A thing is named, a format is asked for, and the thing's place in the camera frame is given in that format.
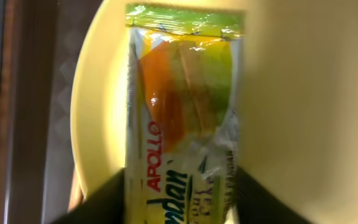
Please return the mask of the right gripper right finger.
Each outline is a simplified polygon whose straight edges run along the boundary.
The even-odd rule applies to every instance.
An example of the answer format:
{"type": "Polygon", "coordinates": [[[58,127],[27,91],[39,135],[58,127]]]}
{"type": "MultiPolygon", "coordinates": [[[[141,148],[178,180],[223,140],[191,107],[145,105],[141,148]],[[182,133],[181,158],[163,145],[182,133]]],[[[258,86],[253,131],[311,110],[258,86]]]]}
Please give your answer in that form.
{"type": "Polygon", "coordinates": [[[235,203],[240,224],[310,224],[240,167],[235,181],[235,203]]]}

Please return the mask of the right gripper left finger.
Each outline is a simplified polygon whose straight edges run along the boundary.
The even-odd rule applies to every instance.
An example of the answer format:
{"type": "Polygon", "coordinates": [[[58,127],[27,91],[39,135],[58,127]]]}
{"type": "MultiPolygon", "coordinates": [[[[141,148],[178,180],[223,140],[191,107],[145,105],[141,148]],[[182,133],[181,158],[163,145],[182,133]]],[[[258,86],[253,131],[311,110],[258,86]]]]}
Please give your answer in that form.
{"type": "Polygon", "coordinates": [[[75,209],[52,224],[123,224],[124,169],[75,209]]]}

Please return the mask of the green snack wrapper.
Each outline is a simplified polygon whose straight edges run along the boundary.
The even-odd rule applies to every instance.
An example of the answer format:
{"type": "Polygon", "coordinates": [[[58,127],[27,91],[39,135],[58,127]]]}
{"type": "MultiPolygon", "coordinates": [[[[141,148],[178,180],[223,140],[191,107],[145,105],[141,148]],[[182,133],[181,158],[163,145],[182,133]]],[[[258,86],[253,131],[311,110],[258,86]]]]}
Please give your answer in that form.
{"type": "Polygon", "coordinates": [[[231,223],[241,12],[133,3],[126,223],[231,223]]]}

